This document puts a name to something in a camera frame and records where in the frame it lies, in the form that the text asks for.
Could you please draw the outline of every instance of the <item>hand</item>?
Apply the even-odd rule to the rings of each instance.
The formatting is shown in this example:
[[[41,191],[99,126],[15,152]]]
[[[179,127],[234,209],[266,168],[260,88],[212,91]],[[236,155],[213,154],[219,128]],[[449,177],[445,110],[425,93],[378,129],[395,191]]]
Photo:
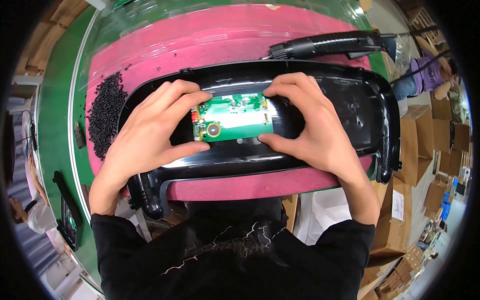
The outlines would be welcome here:
[[[448,76],[452,76],[452,68],[450,67],[447,59],[445,57],[440,57],[438,61],[440,62]]]
[[[32,175],[32,178],[36,178],[36,166],[35,166],[35,161],[33,159],[33,154],[32,154],[32,149],[28,149],[28,154],[27,154],[27,160],[28,160],[28,169],[30,170],[30,174]]]
[[[32,177],[33,185],[35,189],[39,191],[39,187],[41,187],[40,182],[38,181],[38,177],[36,175],[36,166],[35,161],[33,159],[32,149],[28,149],[28,170],[30,171],[30,176]]]
[[[459,81],[460,81],[460,78],[458,77],[458,74],[455,74],[452,77],[450,77],[450,82],[452,83],[452,85],[458,85]]]
[[[313,77],[303,73],[280,75],[264,90],[264,95],[287,97],[303,114],[305,129],[294,140],[273,133],[261,134],[261,142],[345,182],[355,181],[360,174],[365,176],[332,102]]]
[[[211,97],[192,82],[163,83],[128,117],[107,152],[101,172],[123,186],[135,174],[210,149],[202,142],[172,146],[170,136],[192,107]]]

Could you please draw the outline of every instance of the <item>finger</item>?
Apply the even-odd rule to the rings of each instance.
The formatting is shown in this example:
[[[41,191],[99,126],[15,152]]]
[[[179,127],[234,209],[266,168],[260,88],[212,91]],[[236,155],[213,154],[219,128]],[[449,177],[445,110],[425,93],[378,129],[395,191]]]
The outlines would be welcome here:
[[[294,84],[305,93],[317,98],[319,96],[318,92],[320,91],[320,88],[316,84],[315,80],[314,82],[315,84],[304,73],[297,72],[279,75],[275,77],[275,79],[272,81],[272,84]]]
[[[317,101],[294,84],[272,84],[264,90],[264,95],[287,97],[304,116],[311,111],[313,106],[317,105]]]
[[[204,91],[183,95],[165,111],[165,116],[169,120],[178,123],[183,117],[185,117],[190,109],[199,103],[211,99],[212,96],[211,93]]]
[[[152,108],[155,109],[155,112],[165,111],[183,94],[191,94],[198,91],[200,91],[200,86],[196,83],[180,79],[175,80],[162,96],[152,104]]]
[[[163,152],[162,160],[171,163],[177,159],[195,155],[201,151],[210,149],[210,145],[204,142],[188,142],[168,148]]]
[[[275,133],[264,133],[258,136],[258,140],[269,145],[273,150],[295,156],[296,146],[295,140],[286,139]]]
[[[313,76],[307,76],[307,77],[308,77],[308,79],[310,79],[310,81],[313,83],[313,85],[315,85],[321,92],[322,90],[321,90],[320,86],[318,85],[318,82],[315,80],[315,78]]]
[[[161,86],[158,87],[158,89],[156,89],[153,93],[148,95],[148,97],[141,104],[143,103],[145,105],[152,104],[152,102],[155,102],[156,100],[158,100],[160,96],[162,96],[162,94],[166,91],[166,89],[168,89],[168,87],[171,85],[172,83],[170,81],[165,81],[164,83],[162,83]]]

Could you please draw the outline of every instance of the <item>circuit board in housing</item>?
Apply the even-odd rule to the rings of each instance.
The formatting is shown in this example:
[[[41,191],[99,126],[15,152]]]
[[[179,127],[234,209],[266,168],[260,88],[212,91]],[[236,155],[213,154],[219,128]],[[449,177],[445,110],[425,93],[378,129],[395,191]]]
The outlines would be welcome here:
[[[218,142],[273,133],[276,111],[262,93],[218,96],[192,108],[196,141]]]

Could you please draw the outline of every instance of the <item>pile of black pellets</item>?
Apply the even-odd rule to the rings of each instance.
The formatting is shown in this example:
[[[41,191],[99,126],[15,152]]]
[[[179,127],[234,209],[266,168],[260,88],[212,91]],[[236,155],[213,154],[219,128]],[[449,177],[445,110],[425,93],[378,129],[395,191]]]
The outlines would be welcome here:
[[[117,135],[117,126],[121,110],[127,98],[127,92],[123,91],[120,72],[105,78],[96,86],[97,95],[92,104],[88,120],[88,133],[90,141],[94,144],[95,155],[100,160],[105,159],[112,139]]]

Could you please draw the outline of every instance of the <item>handwritten label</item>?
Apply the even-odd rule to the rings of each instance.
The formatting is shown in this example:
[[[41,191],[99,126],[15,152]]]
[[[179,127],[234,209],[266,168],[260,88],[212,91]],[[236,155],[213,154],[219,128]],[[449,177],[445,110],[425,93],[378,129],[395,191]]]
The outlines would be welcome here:
[[[403,221],[403,195],[393,190],[392,218]]]

